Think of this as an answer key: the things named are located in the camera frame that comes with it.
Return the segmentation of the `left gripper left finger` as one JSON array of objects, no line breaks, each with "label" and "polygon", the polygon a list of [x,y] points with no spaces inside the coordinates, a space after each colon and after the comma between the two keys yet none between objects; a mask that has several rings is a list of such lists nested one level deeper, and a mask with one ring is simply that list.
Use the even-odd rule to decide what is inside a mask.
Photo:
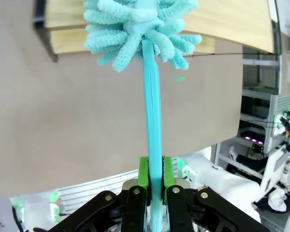
[{"label": "left gripper left finger", "polygon": [[122,232],[145,232],[149,186],[148,158],[141,157],[138,178],[125,181],[118,195],[100,192],[50,231],[106,232],[120,225]]}]

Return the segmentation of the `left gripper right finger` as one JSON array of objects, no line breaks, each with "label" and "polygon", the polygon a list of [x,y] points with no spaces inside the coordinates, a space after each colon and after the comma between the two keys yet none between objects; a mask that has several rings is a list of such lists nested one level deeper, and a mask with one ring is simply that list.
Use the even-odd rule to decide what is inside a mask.
[{"label": "left gripper right finger", "polygon": [[171,157],[163,157],[163,180],[163,200],[171,232],[192,232],[193,224],[209,232],[269,231],[212,188],[196,190],[179,184],[174,177]]}]

